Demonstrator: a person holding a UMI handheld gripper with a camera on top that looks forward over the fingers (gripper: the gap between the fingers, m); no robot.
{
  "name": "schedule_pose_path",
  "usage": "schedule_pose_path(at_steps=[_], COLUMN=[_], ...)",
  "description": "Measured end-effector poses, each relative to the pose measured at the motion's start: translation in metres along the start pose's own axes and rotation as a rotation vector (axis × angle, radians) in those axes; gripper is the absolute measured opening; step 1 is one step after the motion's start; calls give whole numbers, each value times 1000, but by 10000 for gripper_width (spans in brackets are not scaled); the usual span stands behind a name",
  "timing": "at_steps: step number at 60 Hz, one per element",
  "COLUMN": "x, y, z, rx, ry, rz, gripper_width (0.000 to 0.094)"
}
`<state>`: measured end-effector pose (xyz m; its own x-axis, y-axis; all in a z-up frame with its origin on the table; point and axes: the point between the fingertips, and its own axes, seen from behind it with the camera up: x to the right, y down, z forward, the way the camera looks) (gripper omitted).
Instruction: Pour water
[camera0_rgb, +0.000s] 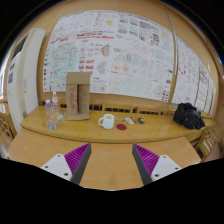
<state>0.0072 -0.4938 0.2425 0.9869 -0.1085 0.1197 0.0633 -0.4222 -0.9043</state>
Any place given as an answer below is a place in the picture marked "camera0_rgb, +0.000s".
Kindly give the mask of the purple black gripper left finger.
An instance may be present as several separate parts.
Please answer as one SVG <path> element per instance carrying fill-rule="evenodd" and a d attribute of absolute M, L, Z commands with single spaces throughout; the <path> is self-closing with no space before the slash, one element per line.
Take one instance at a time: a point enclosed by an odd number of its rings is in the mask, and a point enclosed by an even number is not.
<path fill-rule="evenodd" d="M 91 144 L 88 143 L 66 155 L 56 154 L 42 166 L 42 169 L 79 185 L 90 155 Z"/>

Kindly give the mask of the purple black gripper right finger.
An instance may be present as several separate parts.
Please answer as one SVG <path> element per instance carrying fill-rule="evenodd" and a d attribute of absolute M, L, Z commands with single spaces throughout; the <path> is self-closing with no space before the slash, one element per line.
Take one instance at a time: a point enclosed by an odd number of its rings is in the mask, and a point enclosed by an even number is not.
<path fill-rule="evenodd" d="M 137 144 L 132 145 L 132 154 L 144 185 L 181 170 L 168 155 L 159 156 Z"/>

